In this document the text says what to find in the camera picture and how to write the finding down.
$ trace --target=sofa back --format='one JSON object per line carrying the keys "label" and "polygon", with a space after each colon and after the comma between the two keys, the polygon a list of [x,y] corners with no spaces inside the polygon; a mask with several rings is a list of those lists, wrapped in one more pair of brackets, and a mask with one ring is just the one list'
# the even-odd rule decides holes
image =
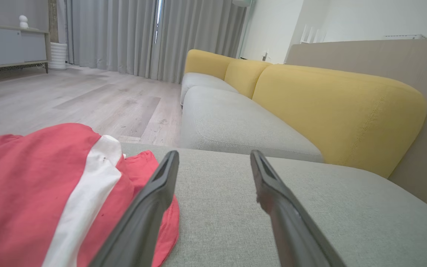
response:
{"label": "sofa back", "polygon": [[225,73],[225,81],[242,95],[252,98],[256,82],[271,63],[256,60],[234,59]]}
{"label": "sofa back", "polygon": [[235,59],[228,56],[191,49],[187,53],[184,73],[203,73],[223,80],[225,79],[227,67],[233,60]]}
{"label": "sofa back", "polygon": [[426,101],[388,78],[272,65],[252,98],[309,139],[326,163],[388,178],[423,125]]}

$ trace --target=gray seat cushion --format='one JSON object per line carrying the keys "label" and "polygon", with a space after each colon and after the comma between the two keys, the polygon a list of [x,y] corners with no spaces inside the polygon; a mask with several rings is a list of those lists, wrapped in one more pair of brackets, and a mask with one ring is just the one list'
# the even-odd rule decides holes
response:
{"label": "gray seat cushion", "polygon": [[315,145],[250,98],[211,88],[185,95],[181,147],[323,162]]}
{"label": "gray seat cushion", "polygon": [[222,79],[207,74],[188,72],[184,74],[182,78],[181,105],[183,105],[185,93],[187,93],[187,91],[194,86],[203,86],[207,88],[215,88],[230,91],[233,93],[238,93],[235,88],[233,88],[231,85],[229,85]]}
{"label": "gray seat cushion", "polygon": [[[128,156],[169,147],[122,144]],[[179,239],[164,267],[279,266],[248,155],[179,151]],[[427,204],[376,174],[268,158],[348,267],[427,266]]]}

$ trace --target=gray curtain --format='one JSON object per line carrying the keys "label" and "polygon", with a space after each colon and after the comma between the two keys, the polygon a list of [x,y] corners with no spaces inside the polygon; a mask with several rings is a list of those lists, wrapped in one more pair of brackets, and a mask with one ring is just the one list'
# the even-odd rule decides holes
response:
{"label": "gray curtain", "polygon": [[180,83],[190,49],[235,57],[245,13],[232,0],[163,0],[151,77]]}
{"label": "gray curtain", "polygon": [[232,0],[67,0],[69,63],[180,83],[200,49],[235,57],[246,8]]}
{"label": "gray curtain", "polygon": [[69,63],[149,78],[157,0],[69,1]]}

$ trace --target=sofa cushion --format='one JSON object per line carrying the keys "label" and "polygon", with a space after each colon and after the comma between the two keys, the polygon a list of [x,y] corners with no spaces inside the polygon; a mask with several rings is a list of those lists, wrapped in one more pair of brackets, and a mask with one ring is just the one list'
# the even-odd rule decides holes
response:
{"label": "sofa cushion", "polygon": [[392,79],[276,64],[259,76],[253,100],[301,132],[326,163],[388,177],[420,132],[426,100]]}
{"label": "sofa cushion", "polygon": [[225,91],[238,93],[235,88],[233,88],[231,85],[229,85],[222,79],[207,74],[189,72],[184,74],[182,78],[181,105],[183,105],[185,93],[187,93],[187,91],[194,86],[206,86],[210,88],[222,89]]}
{"label": "sofa cushion", "polygon": [[[151,150],[161,161],[173,148]],[[164,267],[279,266],[249,155],[176,149],[179,239]],[[348,267],[427,266],[427,204],[361,169],[268,158]]]}
{"label": "sofa cushion", "polygon": [[201,86],[185,95],[181,147],[322,162],[317,147],[250,98]]}
{"label": "sofa cushion", "polygon": [[234,59],[228,65],[225,82],[239,93],[252,98],[259,75],[271,66],[271,63],[256,60]]}
{"label": "sofa cushion", "polygon": [[223,80],[225,78],[227,67],[233,60],[235,59],[228,56],[191,49],[187,53],[187,57],[185,59],[184,73],[204,73]]}

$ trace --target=white cylindrical planter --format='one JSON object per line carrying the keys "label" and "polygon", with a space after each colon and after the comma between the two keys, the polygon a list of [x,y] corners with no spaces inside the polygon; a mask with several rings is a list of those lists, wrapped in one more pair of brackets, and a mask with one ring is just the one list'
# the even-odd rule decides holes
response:
{"label": "white cylindrical planter", "polygon": [[50,43],[50,55],[52,60],[49,61],[50,69],[66,69],[67,44]]}

